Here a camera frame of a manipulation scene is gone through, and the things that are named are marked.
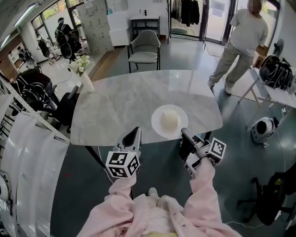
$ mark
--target pink sleeve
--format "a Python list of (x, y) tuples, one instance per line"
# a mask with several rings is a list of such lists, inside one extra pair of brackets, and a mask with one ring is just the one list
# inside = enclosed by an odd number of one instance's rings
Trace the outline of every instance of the pink sleeve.
[(92, 209), (77, 237), (117, 237), (122, 228), (129, 227), (133, 220), (130, 210), (134, 204), (130, 190), (135, 183), (136, 175), (131, 179), (117, 179), (109, 189), (110, 195)]
[(215, 169), (208, 158), (203, 158), (195, 178), (190, 181), (192, 195), (187, 200), (183, 215), (199, 230), (211, 237), (240, 236), (222, 223), (218, 195), (213, 187)]

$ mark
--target hanging clothes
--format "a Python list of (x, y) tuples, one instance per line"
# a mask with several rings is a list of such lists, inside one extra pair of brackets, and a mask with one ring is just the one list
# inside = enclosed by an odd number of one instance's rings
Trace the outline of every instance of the hanging clothes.
[(182, 1), (173, 0), (172, 14), (171, 18), (176, 19), (181, 22), (181, 11), (182, 11)]
[(199, 6), (198, 1), (182, 0), (181, 18), (182, 24), (188, 27), (193, 24), (199, 24)]

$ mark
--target oval table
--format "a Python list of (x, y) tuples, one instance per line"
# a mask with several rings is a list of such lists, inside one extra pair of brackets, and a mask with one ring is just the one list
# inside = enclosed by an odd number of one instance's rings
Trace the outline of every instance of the oval table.
[(176, 105), (196, 134), (223, 126), (216, 99), (202, 71), (160, 70), (105, 78), (93, 82), (94, 92), (82, 89), (71, 127), (71, 143), (113, 146), (128, 130), (139, 126), (142, 143), (166, 141), (151, 125), (154, 111)]

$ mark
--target white vase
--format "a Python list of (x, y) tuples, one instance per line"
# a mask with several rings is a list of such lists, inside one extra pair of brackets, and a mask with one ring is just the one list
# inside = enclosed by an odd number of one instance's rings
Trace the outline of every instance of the white vase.
[(91, 79), (89, 78), (89, 76), (84, 72), (80, 78), (81, 78), (81, 82), (83, 84), (83, 87), (85, 87), (85, 89), (89, 93), (92, 93), (94, 91), (94, 87), (93, 87), (93, 83), (92, 83)]

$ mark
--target shoe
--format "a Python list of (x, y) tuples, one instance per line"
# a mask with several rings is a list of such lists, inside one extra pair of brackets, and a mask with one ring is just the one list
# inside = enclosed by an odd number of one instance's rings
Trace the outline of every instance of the shoe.
[(151, 187), (148, 191), (148, 196), (151, 196), (151, 195), (157, 195), (158, 196), (158, 193), (157, 193), (157, 190), (155, 187)]
[(228, 95), (232, 95), (232, 88), (225, 86), (225, 92)]
[(210, 89), (212, 89), (214, 87), (214, 85), (215, 85), (214, 83), (212, 83), (211, 81), (208, 81), (208, 86)]

